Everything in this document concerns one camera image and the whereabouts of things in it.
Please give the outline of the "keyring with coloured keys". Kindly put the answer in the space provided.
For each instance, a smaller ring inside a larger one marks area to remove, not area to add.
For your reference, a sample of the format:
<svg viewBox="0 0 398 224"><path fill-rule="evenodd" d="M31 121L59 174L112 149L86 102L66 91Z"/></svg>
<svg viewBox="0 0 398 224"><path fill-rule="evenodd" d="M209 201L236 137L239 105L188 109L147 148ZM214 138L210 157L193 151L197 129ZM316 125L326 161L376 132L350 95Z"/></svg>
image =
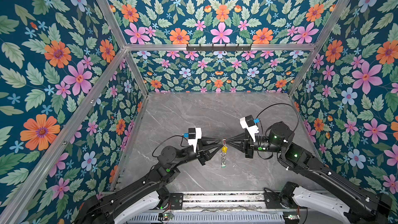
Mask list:
<svg viewBox="0 0 398 224"><path fill-rule="evenodd" d="M227 166L227 140L222 140L222 147L221 147L221 167L225 168Z"/></svg>

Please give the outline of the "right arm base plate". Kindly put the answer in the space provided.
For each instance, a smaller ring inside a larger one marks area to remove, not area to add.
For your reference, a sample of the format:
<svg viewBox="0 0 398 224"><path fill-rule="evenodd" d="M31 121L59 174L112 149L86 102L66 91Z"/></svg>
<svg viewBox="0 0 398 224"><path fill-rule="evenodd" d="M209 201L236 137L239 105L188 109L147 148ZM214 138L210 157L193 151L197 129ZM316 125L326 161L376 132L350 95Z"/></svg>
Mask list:
<svg viewBox="0 0 398 224"><path fill-rule="evenodd" d="M298 205L293 200L294 191L299 185L293 182L286 182L283 189L280 192L273 191L267 187L264 187L263 196L264 202L268 209L294 209L298 208Z"/></svg>

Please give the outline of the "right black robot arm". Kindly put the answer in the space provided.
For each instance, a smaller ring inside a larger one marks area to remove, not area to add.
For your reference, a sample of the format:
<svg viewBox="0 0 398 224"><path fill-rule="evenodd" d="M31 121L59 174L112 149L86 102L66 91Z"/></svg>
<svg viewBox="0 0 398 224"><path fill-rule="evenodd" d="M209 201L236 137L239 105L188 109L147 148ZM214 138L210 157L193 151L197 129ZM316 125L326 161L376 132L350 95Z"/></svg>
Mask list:
<svg viewBox="0 0 398 224"><path fill-rule="evenodd" d="M282 121L273 124L266 136L249 131L224 143L252 158L254 151L271 152L287 170L306 177L332 194L317 195L287 182L276 200L283 207L304 207L322 212L344 224L386 224L393 212L392 199L385 194L374 194L355 185L328 168L311 152L293 142L294 132Z"/></svg>

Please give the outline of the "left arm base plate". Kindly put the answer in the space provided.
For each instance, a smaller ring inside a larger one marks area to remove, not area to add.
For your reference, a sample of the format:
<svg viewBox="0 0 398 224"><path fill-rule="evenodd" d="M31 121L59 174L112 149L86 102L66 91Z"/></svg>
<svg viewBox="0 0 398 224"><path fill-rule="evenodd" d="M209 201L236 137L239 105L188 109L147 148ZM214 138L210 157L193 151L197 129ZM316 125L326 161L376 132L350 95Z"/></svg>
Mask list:
<svg viewBox="0 0 398 224"><path fill-rule="evenodd" d="M183 206L184 194L183 193L167 193L160 196L160 202L157 209L171 209L181 210Z"/></svg>

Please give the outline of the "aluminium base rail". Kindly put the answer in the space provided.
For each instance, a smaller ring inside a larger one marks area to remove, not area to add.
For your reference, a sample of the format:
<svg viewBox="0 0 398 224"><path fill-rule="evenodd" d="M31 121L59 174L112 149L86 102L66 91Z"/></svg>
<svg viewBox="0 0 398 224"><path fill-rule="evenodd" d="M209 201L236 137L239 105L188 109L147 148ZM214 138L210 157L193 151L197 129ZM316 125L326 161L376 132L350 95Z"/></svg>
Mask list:
<svg viewBox="0 0 398 224"><path fill-rule="evenodd" d="M268 210L264 202L262 191L186 191L184 194L182 209L232 209L232 208L247 208L255 211ZM293 192L293 200L298 205L299 209L310 208L312 210L328 214L333 211L347 211L348 206L341 200L324 194L324 192L310 191L303 187L298 187ZM129 203L128 206L136 205L135 208L142 207L139 213L148 210L157 209L160 202L160 196L165 195L164 192L154 192L147 196L139 198L134 203Z"/></svg>

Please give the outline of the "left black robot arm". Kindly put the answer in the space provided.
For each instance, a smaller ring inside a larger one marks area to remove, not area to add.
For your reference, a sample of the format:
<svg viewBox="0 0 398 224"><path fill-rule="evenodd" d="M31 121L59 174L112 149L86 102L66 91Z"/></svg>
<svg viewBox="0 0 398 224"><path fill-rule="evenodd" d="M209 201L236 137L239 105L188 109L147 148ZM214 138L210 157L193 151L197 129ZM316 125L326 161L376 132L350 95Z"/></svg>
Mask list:
<svg viewBox="0 0 398 224"><path fill-rule="evenodd" d="M158 163L146 175L101 199L89 198L73 223L123 224L147 210L165 208L170 200L166 186L180 174L178 167L195 160L204 165L224 144L225 141L208 143L198 140L196 150L192 145L179 149L164 147L157 156Z"/></svg>

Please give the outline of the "black hook rail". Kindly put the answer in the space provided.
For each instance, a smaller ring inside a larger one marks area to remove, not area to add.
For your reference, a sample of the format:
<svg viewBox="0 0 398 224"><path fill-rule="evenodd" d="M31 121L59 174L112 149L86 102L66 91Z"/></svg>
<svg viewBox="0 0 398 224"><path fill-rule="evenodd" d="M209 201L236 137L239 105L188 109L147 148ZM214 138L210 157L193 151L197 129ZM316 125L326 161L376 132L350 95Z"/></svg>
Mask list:
<svg viewBox="0 0 398 224"><path fill-rule="evenodd" d="M206 44L206 45L187 45L186 51L226 51L226 52L236 52L236 51L250 51L252 45L241 45L241 44Z"/></svg>

